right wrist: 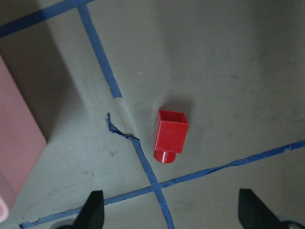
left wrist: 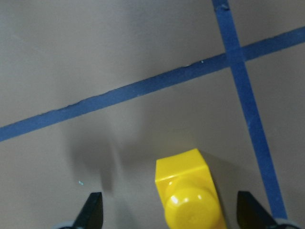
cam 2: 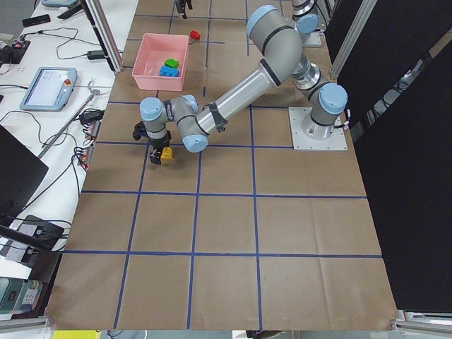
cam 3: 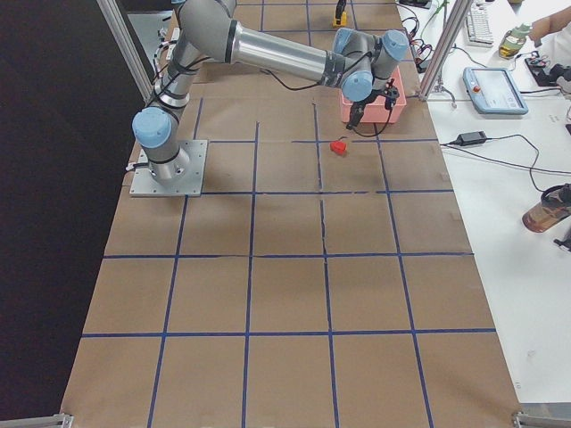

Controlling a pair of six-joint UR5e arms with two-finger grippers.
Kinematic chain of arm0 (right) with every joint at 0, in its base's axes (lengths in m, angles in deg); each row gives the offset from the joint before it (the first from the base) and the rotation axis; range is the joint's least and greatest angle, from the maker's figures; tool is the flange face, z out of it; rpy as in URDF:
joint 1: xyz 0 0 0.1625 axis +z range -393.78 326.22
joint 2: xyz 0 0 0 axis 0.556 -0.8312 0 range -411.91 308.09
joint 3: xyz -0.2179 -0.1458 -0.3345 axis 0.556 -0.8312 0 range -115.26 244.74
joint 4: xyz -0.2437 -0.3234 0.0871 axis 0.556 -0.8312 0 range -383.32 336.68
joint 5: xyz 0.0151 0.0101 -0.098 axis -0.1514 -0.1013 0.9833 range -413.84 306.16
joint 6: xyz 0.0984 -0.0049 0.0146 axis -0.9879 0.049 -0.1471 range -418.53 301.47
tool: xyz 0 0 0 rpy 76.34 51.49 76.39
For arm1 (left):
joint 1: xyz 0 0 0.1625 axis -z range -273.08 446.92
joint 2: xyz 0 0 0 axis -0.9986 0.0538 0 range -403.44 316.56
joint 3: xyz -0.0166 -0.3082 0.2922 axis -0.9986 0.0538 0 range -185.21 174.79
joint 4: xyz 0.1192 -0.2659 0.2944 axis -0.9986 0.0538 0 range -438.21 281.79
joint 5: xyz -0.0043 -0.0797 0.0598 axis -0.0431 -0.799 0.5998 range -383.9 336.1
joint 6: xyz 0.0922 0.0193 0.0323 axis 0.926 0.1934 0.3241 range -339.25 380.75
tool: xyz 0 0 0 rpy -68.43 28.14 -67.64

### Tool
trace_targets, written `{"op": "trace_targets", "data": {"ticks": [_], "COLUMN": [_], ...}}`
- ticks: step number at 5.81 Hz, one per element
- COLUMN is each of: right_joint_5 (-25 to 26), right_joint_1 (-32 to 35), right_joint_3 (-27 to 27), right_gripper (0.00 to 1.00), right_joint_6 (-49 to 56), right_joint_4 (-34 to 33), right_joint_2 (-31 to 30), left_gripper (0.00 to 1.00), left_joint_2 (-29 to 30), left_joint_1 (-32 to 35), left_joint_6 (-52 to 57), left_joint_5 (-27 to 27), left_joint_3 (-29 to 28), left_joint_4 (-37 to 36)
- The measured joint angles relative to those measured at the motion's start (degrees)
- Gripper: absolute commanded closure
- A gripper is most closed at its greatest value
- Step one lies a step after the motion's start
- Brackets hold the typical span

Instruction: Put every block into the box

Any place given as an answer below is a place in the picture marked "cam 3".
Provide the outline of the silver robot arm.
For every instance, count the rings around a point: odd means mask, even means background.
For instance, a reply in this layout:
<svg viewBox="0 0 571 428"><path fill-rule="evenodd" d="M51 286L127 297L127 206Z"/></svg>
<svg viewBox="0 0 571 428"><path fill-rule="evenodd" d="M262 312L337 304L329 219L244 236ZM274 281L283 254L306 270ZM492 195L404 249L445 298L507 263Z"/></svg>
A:
<svg viewBox="0 0 571 428"><path fill-rule="evenodd" d="M189 177L195 157L177 140L189 89L206 60L236 62L289 73L317 86L338 88L353 103L374 99L409 46L399 30L381 37L339 29L330 51L244 27L234 17L234 1L176 1L180 35L166 72L146 106L132 121L152 182L174 185Z"/></svg>

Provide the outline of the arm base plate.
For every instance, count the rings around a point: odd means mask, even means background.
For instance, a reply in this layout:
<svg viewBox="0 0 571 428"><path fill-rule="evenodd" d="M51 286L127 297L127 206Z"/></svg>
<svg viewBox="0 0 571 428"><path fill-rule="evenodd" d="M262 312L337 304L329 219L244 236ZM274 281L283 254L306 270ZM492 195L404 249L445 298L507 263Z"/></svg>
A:
<svg viewBox="0 0 571 428"><path fill-rule="evenodd" d="M180 140L178 156L169 163L152 163L143 149L130 187L134 197L200 197L207 158L208 140Z"/></svg>

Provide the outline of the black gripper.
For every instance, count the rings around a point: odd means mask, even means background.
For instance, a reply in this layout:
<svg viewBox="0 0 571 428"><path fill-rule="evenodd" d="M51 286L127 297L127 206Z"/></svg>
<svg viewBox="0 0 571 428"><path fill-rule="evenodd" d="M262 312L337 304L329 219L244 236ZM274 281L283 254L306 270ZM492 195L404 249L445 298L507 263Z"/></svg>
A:
<svg viewBox="0 0 571 428"><path fill-rule="evenodd" d="M342 16L345 13L346 0L338 0L335 7L335 15ZM383 89L373 89L371 93L363 100L353 103L350 109L349 121L347 122L347 128L350 130L355 129L361 122L364 115L364 108L373 103L379 96L384 93Z"/></svg>

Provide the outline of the person hand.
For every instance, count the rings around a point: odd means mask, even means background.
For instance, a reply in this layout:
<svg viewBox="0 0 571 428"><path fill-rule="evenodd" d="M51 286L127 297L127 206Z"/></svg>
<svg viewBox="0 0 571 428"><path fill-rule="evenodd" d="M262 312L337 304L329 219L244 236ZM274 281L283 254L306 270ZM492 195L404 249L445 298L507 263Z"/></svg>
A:
<svg viewBox="0 0 571 428"><path fill-rule="evenodd" d="M539 42L543 37L558 31L558 23L550 16L540 18L532 24L529 38L534 42Z"/></svg>

